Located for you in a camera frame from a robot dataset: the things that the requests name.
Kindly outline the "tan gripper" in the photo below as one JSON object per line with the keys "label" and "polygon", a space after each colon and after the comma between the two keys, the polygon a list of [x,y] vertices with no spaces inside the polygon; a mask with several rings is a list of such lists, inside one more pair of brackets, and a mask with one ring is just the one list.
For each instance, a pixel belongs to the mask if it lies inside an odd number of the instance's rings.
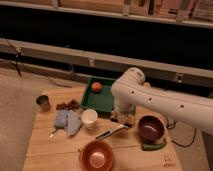
{"label": "tan gripper", "polygon": [[133,126],[135,124],[135,116],[132,114],[123,114],[113,111],[110,119],[123,125]]}

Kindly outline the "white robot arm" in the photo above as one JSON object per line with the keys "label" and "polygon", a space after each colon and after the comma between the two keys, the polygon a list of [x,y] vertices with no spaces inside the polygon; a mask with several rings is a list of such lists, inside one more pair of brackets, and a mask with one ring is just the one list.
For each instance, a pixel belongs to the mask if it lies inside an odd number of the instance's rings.
{"label": "white robot arm", "polygon": [[213,135],[213,99],[146,87],[144,82],[140,69],[126,70],[111,86],[114,110],[127,114],[132,105],[143,106]]}

